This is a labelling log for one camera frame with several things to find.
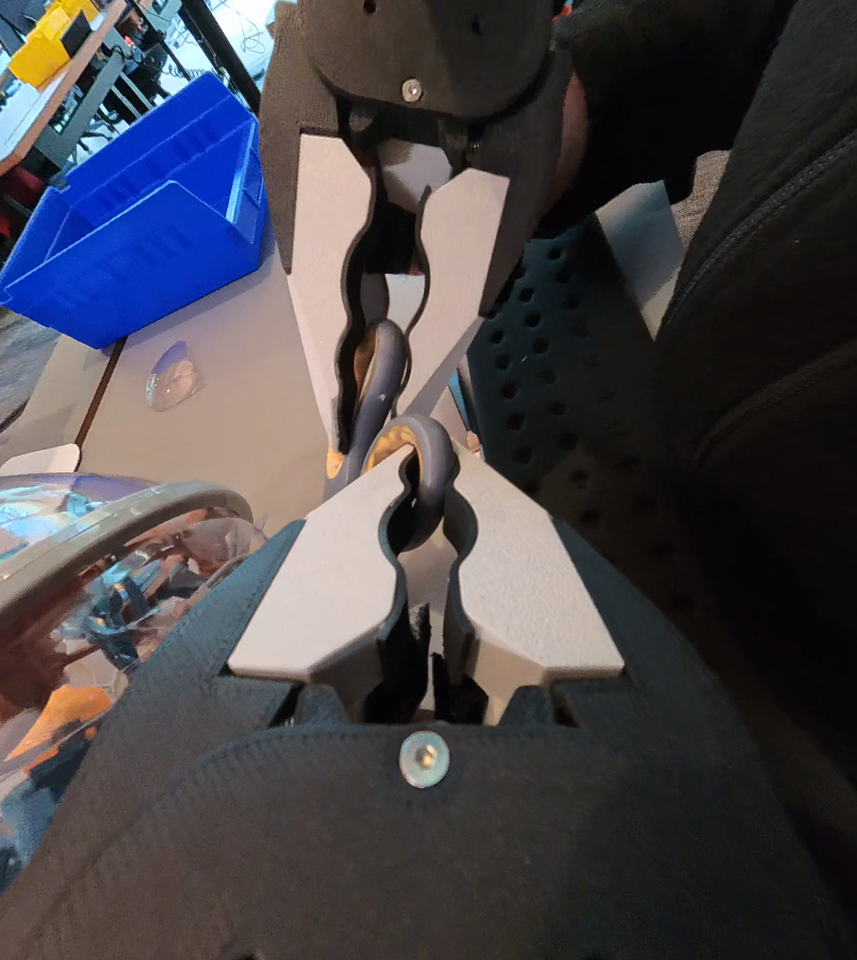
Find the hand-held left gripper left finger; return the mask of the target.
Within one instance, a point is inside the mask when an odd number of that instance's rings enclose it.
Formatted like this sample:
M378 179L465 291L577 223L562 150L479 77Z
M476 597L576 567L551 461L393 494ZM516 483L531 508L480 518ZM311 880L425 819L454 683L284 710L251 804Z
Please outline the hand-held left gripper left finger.
M387 535L413 457L398 450L305 518L230 653L232 675L329 686L346 706L378 688L387 706L422 704L424 642Z

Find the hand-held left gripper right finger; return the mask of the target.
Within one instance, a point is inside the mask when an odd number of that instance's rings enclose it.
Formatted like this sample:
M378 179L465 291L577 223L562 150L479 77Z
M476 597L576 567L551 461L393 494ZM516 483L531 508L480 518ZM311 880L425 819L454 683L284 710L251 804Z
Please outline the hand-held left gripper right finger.
M448 491L448 669L488 706L517 690L610 679L622 655L553 517L464 448Z

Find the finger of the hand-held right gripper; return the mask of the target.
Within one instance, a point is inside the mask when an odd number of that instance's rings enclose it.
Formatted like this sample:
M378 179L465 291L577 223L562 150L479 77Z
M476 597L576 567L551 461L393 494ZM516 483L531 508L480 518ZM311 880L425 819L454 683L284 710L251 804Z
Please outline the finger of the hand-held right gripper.
M424 276L388 274L387 316L405 334L410 372L397 416L435 410L483 321L483 292L509 179L452 174L439 148L381 148L390 202L418 216Z
M340 453L351 444L354 390L344 352L358 332L348 277L376 197L375 172L341 138L300 134L288 289L326 438Z

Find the yellow-handled scissors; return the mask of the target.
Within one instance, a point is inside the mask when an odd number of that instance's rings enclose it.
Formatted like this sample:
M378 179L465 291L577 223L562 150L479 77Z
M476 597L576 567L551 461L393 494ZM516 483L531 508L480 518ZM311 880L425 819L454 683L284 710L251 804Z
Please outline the yellow-handled scissors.
M382 318L368 327L356 350L353 375L359 392L346 453L326 454L323 498L340 493L405 446L417 464L405 469L412 487L388 522L389 545L405 553L424 544L442 522L448 492L459 473L459 457L445 427L421 415L390 416L409 360L402 330Z

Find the clear maze ball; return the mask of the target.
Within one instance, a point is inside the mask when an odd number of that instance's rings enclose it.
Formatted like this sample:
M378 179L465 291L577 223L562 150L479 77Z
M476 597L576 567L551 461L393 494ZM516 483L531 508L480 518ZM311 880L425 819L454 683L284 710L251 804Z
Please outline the clear maze ball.
M253 517L211 483L0 477L0 897L132 676L265 543Z

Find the person's right forearm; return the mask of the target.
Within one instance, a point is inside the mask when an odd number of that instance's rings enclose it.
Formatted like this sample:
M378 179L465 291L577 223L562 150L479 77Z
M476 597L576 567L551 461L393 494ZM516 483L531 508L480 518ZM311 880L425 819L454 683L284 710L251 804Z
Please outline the person's right forearm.
M553 45L585 90L587 149L539 234L565 232L639 184L689 186L730 148L795 2L575 2Z

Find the person's right hand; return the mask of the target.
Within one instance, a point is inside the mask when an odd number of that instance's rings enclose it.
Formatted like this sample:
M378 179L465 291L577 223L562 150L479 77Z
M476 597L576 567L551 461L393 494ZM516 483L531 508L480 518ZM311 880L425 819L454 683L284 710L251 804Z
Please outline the person's right hand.
M554 206L573 185L587 149L589 132L588 104L583 84L572 73L566 87L563 106L562 137L545 209Z

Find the black perforated pad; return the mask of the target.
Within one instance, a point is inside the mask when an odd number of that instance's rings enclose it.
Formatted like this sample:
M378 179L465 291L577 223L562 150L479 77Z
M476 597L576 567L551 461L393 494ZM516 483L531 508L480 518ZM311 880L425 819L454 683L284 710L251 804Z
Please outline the black perforated pad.
M468 350L486 462L572 525L601 525L611 489L646 497L660 458L652 354L595 215L532 240Z

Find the blue storage bin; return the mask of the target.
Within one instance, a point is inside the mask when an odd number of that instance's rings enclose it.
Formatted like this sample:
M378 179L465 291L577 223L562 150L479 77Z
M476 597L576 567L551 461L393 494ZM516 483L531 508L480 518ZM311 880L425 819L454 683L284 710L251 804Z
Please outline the blue storage bin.
M44 192L0 306L110 347L256 270L267 210L257 118L203 74Z

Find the small clear dome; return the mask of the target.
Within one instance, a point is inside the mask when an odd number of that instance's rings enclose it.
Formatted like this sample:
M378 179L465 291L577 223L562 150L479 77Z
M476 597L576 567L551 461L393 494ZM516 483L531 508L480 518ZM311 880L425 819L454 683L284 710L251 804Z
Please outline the small clear dome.
M203 375L194 354L187 342L179 340L152 367L145 387L146 403L153 412L169 412L203 388Z

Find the person's black clothing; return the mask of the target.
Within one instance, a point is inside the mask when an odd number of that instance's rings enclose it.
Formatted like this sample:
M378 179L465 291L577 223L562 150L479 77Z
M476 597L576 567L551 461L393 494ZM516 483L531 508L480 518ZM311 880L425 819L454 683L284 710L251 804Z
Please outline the person's black clothing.
M857 788L857 1L794 4L656 354L739 642Z

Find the wooden office desk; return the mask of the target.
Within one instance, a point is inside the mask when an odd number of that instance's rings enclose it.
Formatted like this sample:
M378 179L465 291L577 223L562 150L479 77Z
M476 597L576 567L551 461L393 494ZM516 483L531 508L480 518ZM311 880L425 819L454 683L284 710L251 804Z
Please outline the wooden office desk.
M28 156L57 108L129 8L129 2L110 2L90 25L89 34L75 56L43 89L24 84L3 106L0 111L0 178Z

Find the yellow bin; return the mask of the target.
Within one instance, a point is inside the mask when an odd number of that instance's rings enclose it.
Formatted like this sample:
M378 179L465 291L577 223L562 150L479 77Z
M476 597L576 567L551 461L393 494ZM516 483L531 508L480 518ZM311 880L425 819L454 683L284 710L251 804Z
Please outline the yellow bin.
M51 2L12 55L9 71L23 84L42 90L79 51L100 13L93 1Z

